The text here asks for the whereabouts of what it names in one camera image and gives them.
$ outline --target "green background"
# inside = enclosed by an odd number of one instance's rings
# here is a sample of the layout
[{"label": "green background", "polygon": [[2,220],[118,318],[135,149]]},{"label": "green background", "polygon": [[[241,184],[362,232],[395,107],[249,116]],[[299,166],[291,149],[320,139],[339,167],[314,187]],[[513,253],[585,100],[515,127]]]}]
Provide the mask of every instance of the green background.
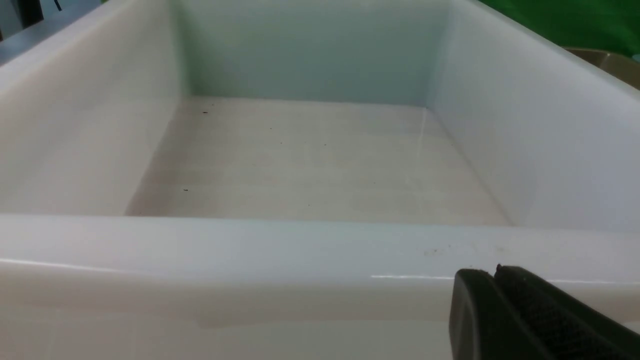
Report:
[{"label": "green background", "polygon": [[482,0],[560,46],[640,54],[640,0]]}]

